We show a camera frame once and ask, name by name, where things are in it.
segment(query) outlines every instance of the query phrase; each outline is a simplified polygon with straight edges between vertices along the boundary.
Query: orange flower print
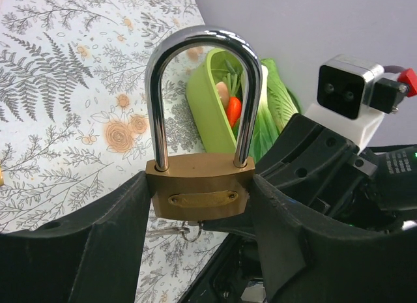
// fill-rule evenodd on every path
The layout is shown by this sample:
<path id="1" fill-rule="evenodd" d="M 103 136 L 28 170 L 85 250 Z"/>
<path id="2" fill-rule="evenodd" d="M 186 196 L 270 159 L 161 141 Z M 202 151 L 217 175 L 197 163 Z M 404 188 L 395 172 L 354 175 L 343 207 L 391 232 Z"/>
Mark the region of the orange flower print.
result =
<path id="1" fill-rule="evenodd" d="M 172 18 L 172 21 L 174 22 L 174 25 L 177 26 L 178 28 L 181 27 L 180 21 L 178 21 L 177 18 Z"/>
<path id="2" fill-rule="evenodd" d="M 199 56 L 204 52 L 203 47 L 190 48 L 186 51 L 187 57 L 193 61 L 198 62 Z"/>
<path id="3" fill-rule="evenodd" d="M 117 40 L 118 40 L 118 41 L 120 41 L 120 42 L 124 42 L 124 41 L 126 40 L 126 38 L 124 37 L 124 35 L 123 35 L 123 34 L 119 34 L 119 33 L 118 33 L 118 32 L 116 32 L 116 31 L 113 31 L 113 32 L 117 34 Z"/>
<path id="4" fill-rule="evenodd" d="M 89 134 L 85 135 L 81 130 L 78 130 L 79 136 L 76 140 L 81 140 L 84 145 L 92 145 L 97 141 L 98 135 L 94 135 L 94 129 L 90 131 Z"/>
<path id="5" fill-rule="evenodd" d="M 117 105 L 121 108 L 125 108 L 130 104 L 129 97 L 125 94 L 121 94 L 117 97 Z"/>
<path id="6" fill-rule="evenodd" d="M 166 302 L 168 302 L 168 290 L 162 291 L 161 298 L 159 299 L 159 303 Z"/>
<path id="7" fill-rule="evenodd" d="M 109 123 L 106 128 L 106 141 L 110 148 L 119 153 L 129 151 L 134 144 L 127 125 L 116 122 Z"/>
<path id="8" fill-rule="evenodd" d="M 148 126 L 148 120 L 144 116 L 135 114 L 130 119 L 128 129 L 133 134 L 143 134 Z"/>
<path id="9" fill-rule="evenodd" d="M 123 24 L 125 24 L 125 26 L 128 27 L 129 31 L 133 31 L 133 24 L 132 24 L 131 20 L 129 20 L 128 18 L 124 18 L 123 19 Z"/>
<path id="10" fill-rule="evenodd" d="M 87 46 L 78 46 L 77 53 L 81 55 L 81 58 L 84 60 L 86 57 L 89 56 L 88 52 L 89 47 Z"/>

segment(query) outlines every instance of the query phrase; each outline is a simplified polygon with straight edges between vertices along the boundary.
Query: padlock shackle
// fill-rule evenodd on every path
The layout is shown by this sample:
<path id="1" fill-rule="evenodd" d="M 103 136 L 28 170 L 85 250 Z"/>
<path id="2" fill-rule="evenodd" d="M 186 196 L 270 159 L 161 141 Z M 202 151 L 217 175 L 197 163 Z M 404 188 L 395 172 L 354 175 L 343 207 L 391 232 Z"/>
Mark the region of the padlock shackle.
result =
<path id="1" fill-rule="evenodd" d="M 163 40 L 154 49 L 145 70 L 145 92 L 158 171 L 166 171 L 169 167 L 162 102 L 162 76 L 172 58 L 196 46 L 223 48 L 231 52 L 246 71 L 246 91 L 243 96 L 242 116 L 233 161 L 238 168 L 246 165 L 261 97 L 261 63 L 252 47 L 238 35 L 219 27 L 198 25 L 181 29 Z"/>

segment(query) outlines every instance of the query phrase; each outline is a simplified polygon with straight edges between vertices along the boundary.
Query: green plastic container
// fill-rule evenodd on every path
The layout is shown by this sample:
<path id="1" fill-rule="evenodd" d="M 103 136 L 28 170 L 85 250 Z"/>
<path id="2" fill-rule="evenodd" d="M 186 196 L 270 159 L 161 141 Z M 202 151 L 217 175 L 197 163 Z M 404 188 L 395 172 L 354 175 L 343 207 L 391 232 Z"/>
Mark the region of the green plastic container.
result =
<path id="1" fill-rule="evenodd" d="M 242 66 L 234 55 L 214 48 L 193 71 L 186 87 L 188 104 L 207 153 L 236 151 L 236 139 L 216 89 L 216 84 L 228 73 L 225 60 L 242 71 Z"/>

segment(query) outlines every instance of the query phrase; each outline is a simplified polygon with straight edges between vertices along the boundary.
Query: padlock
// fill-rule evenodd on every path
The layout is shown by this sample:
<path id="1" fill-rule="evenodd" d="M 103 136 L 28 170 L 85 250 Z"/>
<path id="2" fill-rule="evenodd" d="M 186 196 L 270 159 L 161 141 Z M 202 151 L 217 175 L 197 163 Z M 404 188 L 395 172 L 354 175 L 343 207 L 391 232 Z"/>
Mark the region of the padlock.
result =
<path id="1" fill-rule="evenodd" d="M 167 155 L 162 104 L 162 75 L 180 52 L 196 46 L 230 51 L 245 69 L 246 90 L 235 154 Z M 261 95 L 262 70 L 252 47 L 238 35 L 206 25 L 167 37 L 153 51 L 145 70 L 145 91 L 155 159 L 146 166 L 155 215 L 171 220 L 203 221 L 244 212 L 255 173 L 248 157 Z"/>

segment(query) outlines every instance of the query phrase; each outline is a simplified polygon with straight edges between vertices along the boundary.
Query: white wall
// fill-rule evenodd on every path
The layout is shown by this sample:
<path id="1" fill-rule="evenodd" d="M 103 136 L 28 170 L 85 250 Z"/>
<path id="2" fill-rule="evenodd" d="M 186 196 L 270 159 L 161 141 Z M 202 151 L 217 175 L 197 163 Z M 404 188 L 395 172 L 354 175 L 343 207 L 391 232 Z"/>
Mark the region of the white wall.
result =
<path id="1" fill-rule="evenodd" d="M 206 24 L 245 38 L 304 109 L 315 100 L 318 68 L 339 53 L 417 71 L 417 0 L 196 0 Z M 417 144 L 417 97 L 387 115 L 372 145 Z"/>

